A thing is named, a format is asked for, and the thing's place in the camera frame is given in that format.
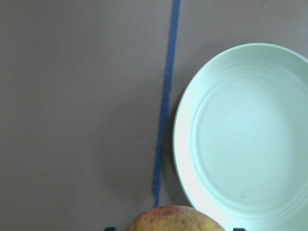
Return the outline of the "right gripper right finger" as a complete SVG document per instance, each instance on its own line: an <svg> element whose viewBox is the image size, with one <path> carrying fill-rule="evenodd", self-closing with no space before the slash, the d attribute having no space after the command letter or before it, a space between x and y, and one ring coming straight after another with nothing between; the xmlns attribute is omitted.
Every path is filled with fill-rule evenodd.
<svg viewBox="0 0 308 231"><path fill-rule="evenodd" d="M233 231L246 231L244 228L233 228Z"/></svg>

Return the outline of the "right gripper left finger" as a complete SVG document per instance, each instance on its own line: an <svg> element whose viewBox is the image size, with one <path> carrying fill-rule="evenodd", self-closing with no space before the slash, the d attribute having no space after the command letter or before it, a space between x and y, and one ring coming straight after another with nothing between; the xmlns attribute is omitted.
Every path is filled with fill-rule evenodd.
<svg viewBox="0 0 308 231"><path fill-rule="evenodd" d="M104 231L117 231L116 227L106 227Z"/></svg>

